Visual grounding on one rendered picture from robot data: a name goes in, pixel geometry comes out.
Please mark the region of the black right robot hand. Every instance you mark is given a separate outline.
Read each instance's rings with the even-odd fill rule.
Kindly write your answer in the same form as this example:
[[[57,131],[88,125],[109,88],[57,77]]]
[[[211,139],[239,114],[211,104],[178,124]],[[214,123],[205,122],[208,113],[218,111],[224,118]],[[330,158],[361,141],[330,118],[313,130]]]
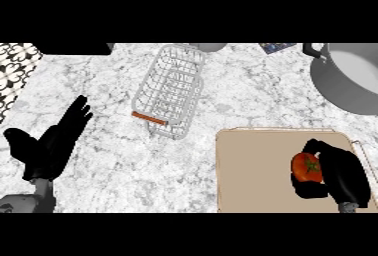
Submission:
[[[370,187],[357,156],[316,139],[305,142],[302,152],[317,155],[323,180],[320,183],[299,182],[290,172],[295,194],[304,199],[332,196],[336,205],[352,202],[358,204],[358,208],[366,208]]]

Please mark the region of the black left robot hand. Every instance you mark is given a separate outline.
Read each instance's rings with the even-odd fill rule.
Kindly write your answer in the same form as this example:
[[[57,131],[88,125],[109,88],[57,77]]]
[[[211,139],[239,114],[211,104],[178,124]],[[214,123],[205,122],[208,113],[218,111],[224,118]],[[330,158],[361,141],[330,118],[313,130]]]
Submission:
[[[87,98],[79,95],[56,125],[35,139],[23,130],[7,128],[3,132],[10,155],[25,164],[22,179],[53,181],[63,172],[75,142],[93,117]]]

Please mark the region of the red tomato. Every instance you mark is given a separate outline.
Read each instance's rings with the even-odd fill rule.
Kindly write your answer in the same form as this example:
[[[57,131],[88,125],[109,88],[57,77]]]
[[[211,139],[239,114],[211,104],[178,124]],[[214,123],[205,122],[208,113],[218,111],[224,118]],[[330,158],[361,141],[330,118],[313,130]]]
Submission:
[[[301,152],[292,157],[290,172],[299,182],[321,182],[320,163],[313,154]]]

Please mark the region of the beige tray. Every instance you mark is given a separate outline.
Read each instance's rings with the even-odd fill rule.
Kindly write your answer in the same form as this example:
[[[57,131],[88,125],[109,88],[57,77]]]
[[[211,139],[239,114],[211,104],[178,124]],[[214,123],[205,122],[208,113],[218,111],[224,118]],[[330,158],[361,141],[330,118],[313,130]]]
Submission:
[[[336,213],[330,196],[302,199],[290,184],[290,159],[311,139],[354,152],[355,142],[332,129],[233,128],[215,136],[218,211]]]

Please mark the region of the black and white patterned tile panel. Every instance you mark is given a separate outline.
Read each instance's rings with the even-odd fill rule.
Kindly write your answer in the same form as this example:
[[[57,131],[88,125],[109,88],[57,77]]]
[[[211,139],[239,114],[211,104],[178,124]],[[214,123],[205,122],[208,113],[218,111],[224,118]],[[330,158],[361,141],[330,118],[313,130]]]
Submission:
[[[20,95],[42,53],[31,43],[0,43],[0,123]]]

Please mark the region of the black appliance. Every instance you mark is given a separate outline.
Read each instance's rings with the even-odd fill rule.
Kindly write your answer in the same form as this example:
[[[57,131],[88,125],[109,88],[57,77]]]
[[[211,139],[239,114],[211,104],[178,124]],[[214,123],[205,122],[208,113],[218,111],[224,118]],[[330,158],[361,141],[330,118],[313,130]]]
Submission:
[[[113,43],[35,43],[34,46],[47,55],[109,55]]]

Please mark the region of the dark blue patterned object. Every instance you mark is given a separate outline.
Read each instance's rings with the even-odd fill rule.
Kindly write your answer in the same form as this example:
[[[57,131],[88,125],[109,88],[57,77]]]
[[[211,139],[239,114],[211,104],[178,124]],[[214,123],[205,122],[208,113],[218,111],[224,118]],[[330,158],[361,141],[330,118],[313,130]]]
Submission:
[[[295,43],[259,43],[259,47],[267,54],[271,54],[292,46],[295,46]]]

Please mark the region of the grey round object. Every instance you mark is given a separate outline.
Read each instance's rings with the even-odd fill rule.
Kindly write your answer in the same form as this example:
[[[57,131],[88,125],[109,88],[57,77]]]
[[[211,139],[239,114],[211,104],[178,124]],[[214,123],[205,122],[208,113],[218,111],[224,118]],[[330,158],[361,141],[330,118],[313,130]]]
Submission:
[[[190,43],[190,46],[196,47],[202,52],[209,53],[220,51],[225,43]]]

